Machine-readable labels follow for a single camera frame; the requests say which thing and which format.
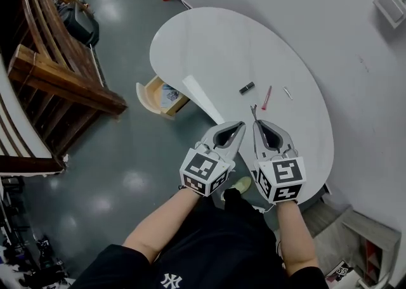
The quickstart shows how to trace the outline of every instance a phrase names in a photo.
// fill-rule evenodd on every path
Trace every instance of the wooden staircase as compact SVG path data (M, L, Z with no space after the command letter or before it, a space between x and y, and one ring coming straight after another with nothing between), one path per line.
M79 0L89 16L93 14ZM0 49L8 77L44 143L60 159L103 113L126 102L103 85L92 51L70 36L54 0L2 0Z

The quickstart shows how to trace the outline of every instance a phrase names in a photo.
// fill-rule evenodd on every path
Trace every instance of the shoe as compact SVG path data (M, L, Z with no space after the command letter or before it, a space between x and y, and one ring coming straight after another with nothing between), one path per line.
M241 177L235 184L233 184L233 186L229 189L237 189L239 191L239 193L243 194L244 192L246 192L249 187L251 186L252 183L252 179L249 176L244 176ZM222 201L226 201L224 199L224 191L221 194L221 200Z

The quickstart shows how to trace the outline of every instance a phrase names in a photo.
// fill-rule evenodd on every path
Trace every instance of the wall-mounted box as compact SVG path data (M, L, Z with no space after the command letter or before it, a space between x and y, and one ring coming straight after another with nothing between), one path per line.
M402 0L374 0L374 4L394 29L406 19L406 6Z

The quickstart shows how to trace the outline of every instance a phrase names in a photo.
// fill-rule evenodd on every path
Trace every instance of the white table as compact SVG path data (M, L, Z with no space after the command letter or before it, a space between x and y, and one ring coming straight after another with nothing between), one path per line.
M258 119L286 130L304 158L308 182L298 201L311 198L324 185L334 157L327 108L299 56L271 30L233 11L195 8L159 29L150 61L164 82L196 102L217 124L247 124L240 154L249 170L254 170L256 159L250 106L257 104ZM241 95L239 89L250 82L255 88ZM268 107L262 111L270 85Z

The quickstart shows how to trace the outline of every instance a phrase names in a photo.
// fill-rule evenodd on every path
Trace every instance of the concrete floor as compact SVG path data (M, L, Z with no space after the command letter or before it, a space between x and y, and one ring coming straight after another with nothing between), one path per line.
M70 150L65 173L26 179L24 193L33 231L37 237L48 235L73 278L108 244L122 243L175 193L188 149L214 125L192 102L175 121L168 121L145 110L136 95L136 83L146 84L154 76L149 62L152 38L163 23L185 10L180 2L86 1L100 24L96 52L107 84L129 108L118 120L101 118L85 133ZM228 185L246 175L238 158ZM246 197L269 207L255 185ZM267 213L266 220L277 227L275 211Z

